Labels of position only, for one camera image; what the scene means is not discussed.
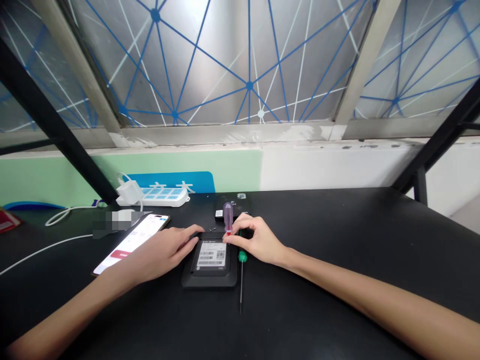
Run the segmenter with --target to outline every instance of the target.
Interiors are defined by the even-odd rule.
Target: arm
[[[396,286],[285,247],[260,217],[242,214],[233,234],[245,228],[254,230],[252,239],[232,235],[223,241],[317,284],[425,358],[480,359],[480,324]]]
[[[192,225],[162,230],[125,259],[107,268],[73,299],[13,342],[7,350],[15,360],[56,359],[108,304],[136,285],[176,267],[192,251],[203,228]]]

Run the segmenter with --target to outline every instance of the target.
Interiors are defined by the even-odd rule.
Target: blue sign
[[[141,188],[181,188],[190,194],[214,193],[214,177],[210,171],[159,172],[128,174]]]

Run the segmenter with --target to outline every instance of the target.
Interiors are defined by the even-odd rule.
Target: power strip
[[[143,196],[141,197],[143,206],[168,206],[172,208],[178,208],[186,202],[190,201],[189,193],[187,189],[184,188],[141,187],[140,190],[143,193]],[[140,206],[140,200],[134,204],[129,204],[121,196],[116,199],[116,203],[120,206]]]

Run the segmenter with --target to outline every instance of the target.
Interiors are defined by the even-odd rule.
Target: label sticker
[[[224,267],[227,244],[223,242],[204,242],[201,244],[200,254],[196,266],[198,267]]]

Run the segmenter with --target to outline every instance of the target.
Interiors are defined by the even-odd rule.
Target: smartphone
[[[165,228],[170,221],[168,215],[147,215],[118,246],[108,255],[95,270],[93,275],[100,275],[106,268],[126,258],[132,251]]]

